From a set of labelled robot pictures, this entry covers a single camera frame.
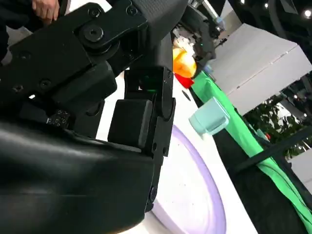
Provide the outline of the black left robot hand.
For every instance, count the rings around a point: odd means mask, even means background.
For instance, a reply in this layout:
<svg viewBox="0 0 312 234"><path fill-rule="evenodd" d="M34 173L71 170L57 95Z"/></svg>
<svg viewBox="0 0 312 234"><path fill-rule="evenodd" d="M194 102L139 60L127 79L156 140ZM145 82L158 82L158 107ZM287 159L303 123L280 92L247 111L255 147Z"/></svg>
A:
<svg viewBox="0 0 312 234"><path fill-rule="evenodd" d="M216 57L214 40L218 38L220 32L217 30L215 22L193 6L188 5L179 24L195 40L193 48L197 70L203 70L206 63Z"/></svg>

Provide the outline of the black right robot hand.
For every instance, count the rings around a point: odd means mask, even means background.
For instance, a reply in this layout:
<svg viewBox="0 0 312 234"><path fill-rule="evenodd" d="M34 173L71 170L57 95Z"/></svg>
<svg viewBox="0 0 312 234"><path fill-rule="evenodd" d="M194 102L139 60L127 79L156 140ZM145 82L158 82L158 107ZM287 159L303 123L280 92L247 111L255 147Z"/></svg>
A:
<svg viewBox="0 0 312 234"><path fill-rule="evenodd" d="M113 234L154 205L175 115L185 0L89 2L0 70L0 231Z"/></svg>

